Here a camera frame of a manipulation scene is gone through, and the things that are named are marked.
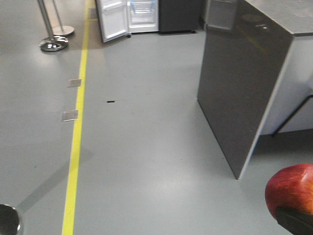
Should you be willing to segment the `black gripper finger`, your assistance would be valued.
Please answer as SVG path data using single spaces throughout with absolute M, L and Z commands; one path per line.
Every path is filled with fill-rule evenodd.
M 293 235 L 313 234 L 313 215 L 288 208 L 276 208 L 277 223 Z

